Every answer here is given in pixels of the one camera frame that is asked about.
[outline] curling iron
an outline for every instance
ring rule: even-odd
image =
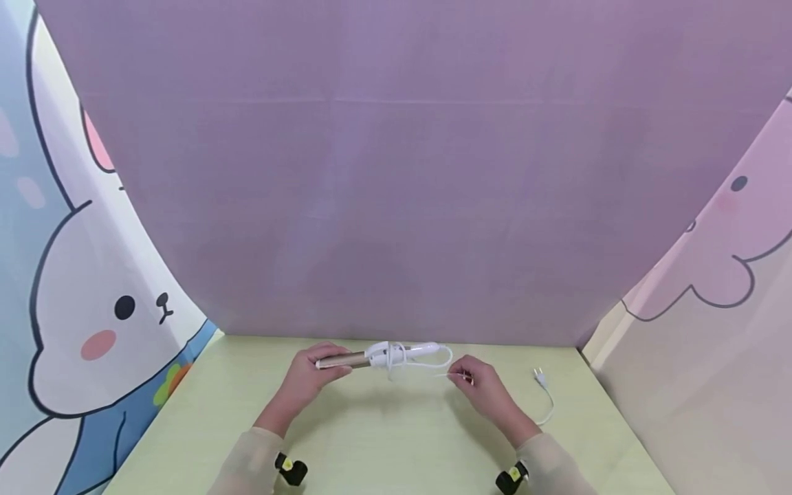
[[[448,360],[443,364],[417,363],[415,358],[428,356],[444,349],[448,352]],[[401,342],[379,342],[365,351],[350,352],[320,359],[316,362],[317,369],[328,367],[349,366],[358,367],[384,367],[390,370],[396,366],[422,366],[422,367],[446,367],[454,360],[454,353],[446,346],[436,342],[424,342],[422,344],[404,345]]]

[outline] purple backdrop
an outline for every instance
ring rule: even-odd
[[[792,84],[792,2],[38,3],[232,333],[575,345]]]

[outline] wrist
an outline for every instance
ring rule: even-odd
[[[495,421],[496,427],[515,449],[542,432],[542,429],[517,404]]]
[[[294,401],[284,397],[280,392],[276,392],[267,406],[258,415],[253,426],[269,430],[284,438],[286,431],[291,426],[291,422],[303,410]]]

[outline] sheer beige sleeve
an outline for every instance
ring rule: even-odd
[[[239,440],[220,468],[208,495],[262,495],[272,492],[275,459],[282,438],[262,428],[251,428]]]
[[[533,495],[596,495],[575,460],[547,433],[534,436],[517,449],[528,470]]]

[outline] hand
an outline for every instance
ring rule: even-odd
[[[448,373],[448,378],[474,409],[492,421],[514,448],[542,432],[514,402],[492,365],[473,356],[463,356],[451,365]],[[461,375],[469,375],[472,382]]]
[[[316,362],[347,352],[347,348],[332,342],[322,342],[297,352],[283,383],[253,426],[264,428],[283,438],[294,418],[316,399],[325,385],[352,372],[348,366],[318,370]]]

